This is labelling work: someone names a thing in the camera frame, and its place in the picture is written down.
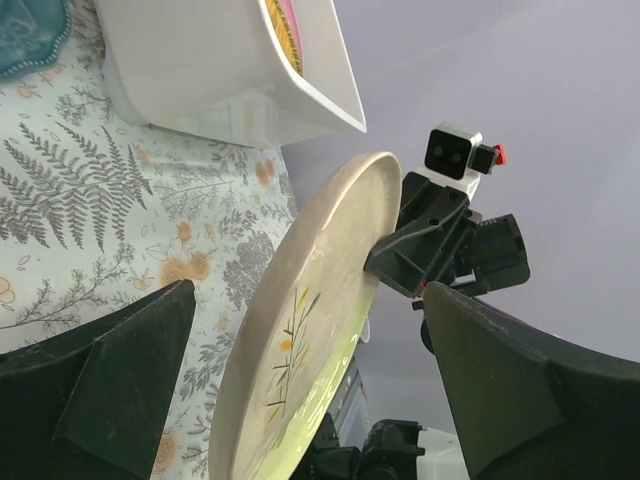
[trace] black bracket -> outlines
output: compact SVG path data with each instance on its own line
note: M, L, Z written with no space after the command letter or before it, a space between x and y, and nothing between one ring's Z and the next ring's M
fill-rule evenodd
M409 298L420 296L427 282L477 296L530 276L513 215L482 221L464 192L414 172L402 183L396 231L371 250L365 270Z

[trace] camera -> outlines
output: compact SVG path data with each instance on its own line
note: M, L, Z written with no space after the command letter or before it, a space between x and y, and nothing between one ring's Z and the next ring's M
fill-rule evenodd
M461 180L467 168L491 173L498 156L496 148L482 145L482 134L443 123L429 136L424 164L429 170Z

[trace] beige plate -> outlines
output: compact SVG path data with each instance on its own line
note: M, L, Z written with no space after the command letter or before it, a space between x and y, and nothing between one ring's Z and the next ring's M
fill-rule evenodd
M260 282L213 415L212 480L286 480L342 380L378 286L363 266L393 232L402 178L357 157L307 203Z

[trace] plate rim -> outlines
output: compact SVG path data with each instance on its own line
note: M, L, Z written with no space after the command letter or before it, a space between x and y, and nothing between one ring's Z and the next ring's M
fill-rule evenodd
M56 34L55 38L49 43L49 53L44 57L23 57L6 67L0 67L0 80L13 80L20 76L40 71L41 69L55 65L58 62L60 52L64 48L67 40L69 40L73 29L73 15L70 0L58 1L62 6L64 24L62 25L62 31Z
M219 472L223 474L225 479L233 478L237 463L239 441L244 429L243 423L247 419L251 393L255 389L257 382L258 367L267 355L269 345L276 333L273 322L265 319L264 312L257 310L254 305L256 303L262 303L262 299L272 299L274 295L277 298L279 292L289 292L291 288L295 287L300 275L312 257L313 245L318 233L322 232L331 221L349 192L350 187L353 186L368 169L380 162L391 162L393 165L393 173L396 176L394 182L397 185L396 205L393 205L393 208L399 211L402 172L397 157L390 152L359 155L338 169L324 182L322 187L316 191L303 207L300 212L301 214L296 218L276 249L244 315L243 322L236 335L236 341L227 360L223 378L220 382L219 392L224 392L224 396L221 397L219 394L212 418L209 441L210 472ZM389 227L390 230L393 231L395 221L393 225L389 225ZM306 245L308 248L298 248L297 251L294 249L293 254L287 257L288 250L291 247L301 244ZM283 259L288 259L288 261L285 262L286 266L284 268L281 262ZM283 310L286 308L285 303L286 298L283 298L283 301L279 303L280 306L277 308L279 316L282 315ZM275 311L270 311L266 316L273 318L274 314ZM251 325L246 323L246 319L248 318L252 318ZM260 347L256 348L254 342L259 342L258 345ZM252 378L245 377L242 381L239 381L235 375L233 378L229 375L229 373L237 373L239 370L246 370L245 373L253 373ZM220 413L216 414L220 412L218 407L221 398L223 402L227 401L225 399L228 398L229 405L231 404L231 399L236 399L236 408L227 408L228 411L225 411L224 415ZM239 398L243 399L241 406L238 405L237 399ZM222 432L224 432L223 440L219 438L222 436ZM219 445L222 444L227 445L227 448L220 448ZM220 462L224 464L223 468L226 470L220 471Z

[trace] black plastic part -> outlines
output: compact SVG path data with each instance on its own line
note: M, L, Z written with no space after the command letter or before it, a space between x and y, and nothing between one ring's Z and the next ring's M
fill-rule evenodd
M523 284L531 276L524 240L513 215L481 222L456 260L456 278L474 275L473 281L454 286L469 297Z
M290 480L351 480L359 460L357 448L340 447L333 418L326 413Z
M640 364L536 330L441 284L426 320L471 480L640 475Z
M499 155L500 151L497 148L480 145L476 148L473 159L469 164L469 168L472 168L484 175L489 175L493 170L493 167L495 167Z
M431 334L429 333L429 325L427 325L427 321L424 318L422 319L422 324L420 324L420 340L422 340L424 348L430 353L435 354L433 351L433 341L431 341Z
M472 234L477 221L468 206L463 192L409 173L403 181L398 228L372 249L365 270L401 294L416 297L425 281L447 273L454 254Z
M424 449L417 446L421 430L416 422L382 420L376 423L362 449L358 480L417 478L416 458L425 454Z
M174 283L0 355L0 478L147 480L195 311Z

